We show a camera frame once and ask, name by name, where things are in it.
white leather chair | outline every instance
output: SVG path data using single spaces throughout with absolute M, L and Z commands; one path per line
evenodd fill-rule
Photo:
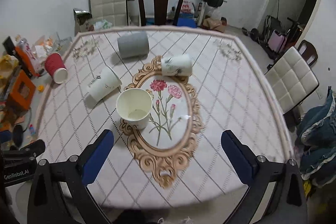
M 283 114 L 300 104 L 318 86 L 319 82 L 296 48 L 289 48 L 265 74 Z
M 113 26 L 128 26 L 127 0 L 89 0 L 93 19 L 107 20 Z

screw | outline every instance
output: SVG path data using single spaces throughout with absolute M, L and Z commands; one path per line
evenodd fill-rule
M 45 159 L 42 159 L 39 161 L 39 165 L 43 166 L 47 163 L 47 161 Z
M 259 155 L 259 156 L 257 157 L 257 160 L 260 161 L 260 162 L 265 162 L 265 161 L 266 161 L 266 157 L 263 156 L 263 155 Z
M 71 161 L 71 162 L 75 162 L 76 160 L 78 160 L 78 156 L 77 156 L 77 155 L 72 155 L 72 156 L 69 158 L 69 161 Z
M 296 161 L 293 160 L 293 159 L 289 159 L 288 162 L 289 162 L 290 165 L 293 165 L 293 166 L 296 165 Z

wall outlet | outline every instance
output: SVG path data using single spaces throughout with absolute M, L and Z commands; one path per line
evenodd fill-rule
M 323 98 L 321 90 L 320 89 L 316 89 L 316 93 L 317 93 L 317 96 L 319 97 L 319 99 L 321 100 Z

dining table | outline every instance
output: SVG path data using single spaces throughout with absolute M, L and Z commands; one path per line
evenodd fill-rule
M 118 37 L 144 31 L 150 51 L 122 59 Z M 87 55 L 76 49 L 94 40 Z M 188 54 L 192 75 L 163 76 L 161 58 Z M 80 155 L 104 129 L 114 145 L 94 183 L 104 207 L 169 208 L 200 203 L 244 185 L 221 147 L 231 130 L 256 155 L 286 162 L 293 149 L 276 97 L 241 40 L 226 33 L 175 26 L 125 26 L 78 33 L 63 55 L 68 78 L 50 80 L 35 121 L 46 144 L 38 157 L 49 162 Z M 88 84 L 110 66 L 122 84 L 99 102 Z M 153 107 L 147 127 L 137 130 L 116 111 L 126 89 L 147 90 Z M 66 196 L 71 196 L 63 187 Z

gray cup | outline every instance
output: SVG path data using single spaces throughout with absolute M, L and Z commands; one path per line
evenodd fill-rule
M 117 38 L 121 58 L 147 55 L 149 42 L 146 32 L 137 32 Z

